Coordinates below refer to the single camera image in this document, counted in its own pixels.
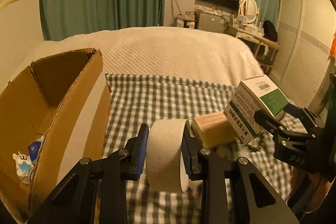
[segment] sliding wardrobe door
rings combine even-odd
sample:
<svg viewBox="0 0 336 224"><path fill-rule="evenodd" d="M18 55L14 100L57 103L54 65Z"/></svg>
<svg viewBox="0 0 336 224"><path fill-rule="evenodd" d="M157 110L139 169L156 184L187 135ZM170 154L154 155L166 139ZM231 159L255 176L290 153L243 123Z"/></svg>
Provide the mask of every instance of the sliding wardrobe door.
<svg viewBox="0 0 336 224"><path fill-rule="evenodd" d="M281 0L278 21L278 43L281 48L278 51L270 75L275 83L282 80L293 52L299 29L301 6L302 0Z"/></svg>
<svg viewBox="0 0 336 224"><path fill-rule="evenodd" d="M281 49L270 77L301 107L311 103L327 73L335 28L336 13L329 0L282 0Z"/></svg>

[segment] white mirror frame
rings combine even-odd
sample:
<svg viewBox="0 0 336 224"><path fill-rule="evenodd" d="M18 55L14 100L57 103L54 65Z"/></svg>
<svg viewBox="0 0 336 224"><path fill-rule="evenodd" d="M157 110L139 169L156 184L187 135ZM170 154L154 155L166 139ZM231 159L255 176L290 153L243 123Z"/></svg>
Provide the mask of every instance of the white mirror frame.
<svg viewBox="0 0 336 224"><path fill-rule="evenodd" d="M240 6L239 6L239 14L240 14L240 15L243 15L243 13L242 13L242 11L243 11L243 7L244 7L244 4L245 4L247 1L248 1L248 0L243 0L243 1L241 2ZM256 18L257 18L257 13L258 13L258 6L257 6L256 1L255 1L255 0L250 0L250 1L253 3L253 5L254 5L254 7L255 7L255 15L254 15L254 17L253 17L252 19L247 19L247 23L253 23L253 22L256 20Z"/></svg>

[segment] cardboard box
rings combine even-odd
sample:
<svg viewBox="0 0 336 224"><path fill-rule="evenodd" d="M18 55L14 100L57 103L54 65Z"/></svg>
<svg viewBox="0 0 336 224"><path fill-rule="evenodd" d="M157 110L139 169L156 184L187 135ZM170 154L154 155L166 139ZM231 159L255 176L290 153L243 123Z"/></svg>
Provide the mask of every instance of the cardboard box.
<svg viewBox="0 0 336 224"><path fill-rule="evenodd" d="M239 83L224 115L245 145L263 130L254 120L257 110L276 118L287 104L288 99L271 79L257 76Z"/></svg>
<svg viewBox="0 0 336 224"><path fill-rule="evenodd" d="M82 157L102 157L110 90L101 52L92 48L42 58L0 95L0 191L16 215L32 214ZM22 185L12 158L41 135L31 185Z"/></svg>

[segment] vanity table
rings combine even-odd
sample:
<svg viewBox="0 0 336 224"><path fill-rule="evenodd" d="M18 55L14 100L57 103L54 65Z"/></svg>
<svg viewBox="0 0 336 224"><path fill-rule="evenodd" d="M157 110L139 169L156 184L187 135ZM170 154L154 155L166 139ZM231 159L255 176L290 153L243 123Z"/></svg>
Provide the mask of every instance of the vanity table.
<svg viewBox="0 0 336 224"><path fill-rule="evenodd" d="M259 62L264 73L268 75L271 72L275 57L277 55L278 50L280 49L279 44L269 39L266 39L265 37L258 36L251 32L245 31L239 27L233 27L230 25L227 26L224 33L229 34L233 37L237 37L240 40L243 40L243 42L247 44L251 49L254 57ZM267 50L266 55L263 54L264 51L260 52L261 47L264 49L264 51L266 48Z"/></svg>
<svg viewBox="0 0 336 224"><path fill-rule="evenodd" d="M243 0L239 8L238 22L232 20L224 33L237 37L247 44L264 73L268 75L280 45L263 37L263 29L257 28L254 24L257 22L258 14L255 0Z"/></svg>

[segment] white box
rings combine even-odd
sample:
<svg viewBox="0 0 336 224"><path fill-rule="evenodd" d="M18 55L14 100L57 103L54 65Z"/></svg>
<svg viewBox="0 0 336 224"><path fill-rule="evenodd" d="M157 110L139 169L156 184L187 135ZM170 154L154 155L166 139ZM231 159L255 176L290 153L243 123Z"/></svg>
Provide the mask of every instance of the white box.
<svg viewBox="0 0 336 224"><path fill-rule="evenodd" d="M283 92L266 75L242 80L224 110L244 145L263 130L254 120L254 113L263 109L276 118L288 104Z"/></svg>

